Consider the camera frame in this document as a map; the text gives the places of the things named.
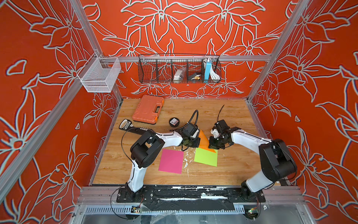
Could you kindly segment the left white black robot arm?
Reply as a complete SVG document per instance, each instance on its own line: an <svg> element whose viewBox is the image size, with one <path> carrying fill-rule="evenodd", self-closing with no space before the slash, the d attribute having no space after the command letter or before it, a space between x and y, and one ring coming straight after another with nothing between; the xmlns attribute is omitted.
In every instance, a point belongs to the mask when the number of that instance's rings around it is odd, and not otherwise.
<svg viewBox="0 0 358 224"><path fill-rule="evenodd" d="M131 146L131 175L126 183L126 190L131 194L139 192L144 185L147 168L155 161L164 147L198 147L200 143L200 130L197 129L189 135L186 131L171 133L156 133L148 129Z"/></svg>

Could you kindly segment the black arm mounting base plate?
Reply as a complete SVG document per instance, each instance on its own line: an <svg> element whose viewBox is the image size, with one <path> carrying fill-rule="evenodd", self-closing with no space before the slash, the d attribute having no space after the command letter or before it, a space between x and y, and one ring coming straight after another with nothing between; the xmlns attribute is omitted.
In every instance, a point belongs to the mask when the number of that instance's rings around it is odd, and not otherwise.
<svg viewBox="0 0 358 224"><path fill-rule="evenodd" d="M144 185L131 194L126 188L115 193L118 203L152 203L155 200L223 200L231 203L264 203L266 198L260 190L257 193L241 191L240 186L196 186L196 185Z"/></svg>

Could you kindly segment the orange square paper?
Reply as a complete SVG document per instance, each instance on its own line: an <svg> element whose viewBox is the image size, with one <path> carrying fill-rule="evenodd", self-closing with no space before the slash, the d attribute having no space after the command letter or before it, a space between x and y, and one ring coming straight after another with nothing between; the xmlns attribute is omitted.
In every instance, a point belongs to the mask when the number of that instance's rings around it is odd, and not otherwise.
<svg viewBox="0 0 358 224"><path fill-rule="evenodd" d="M200 138L199 148L207 150L212 153L217 153L216 150L209 148L209 140L205 136L205 134L202 130L200 130L200 132L199 132L199 138Z"/></svg>

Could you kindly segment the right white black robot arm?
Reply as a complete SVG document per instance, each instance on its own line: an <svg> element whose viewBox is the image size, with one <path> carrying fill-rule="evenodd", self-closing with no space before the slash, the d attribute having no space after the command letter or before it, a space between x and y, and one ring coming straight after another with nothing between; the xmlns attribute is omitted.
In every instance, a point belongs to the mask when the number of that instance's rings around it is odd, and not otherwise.
<svg viewBox="0 0 358 224"><path fill-rule="evenodd" d="M209 147L212 149L225 149L226 144L238 144L259 155L261 170L241 183L241 187L248 193L256 193L297 172L296 163L281 139L261 138L240 129L219 132L214 128L211 134Z"/></svg>

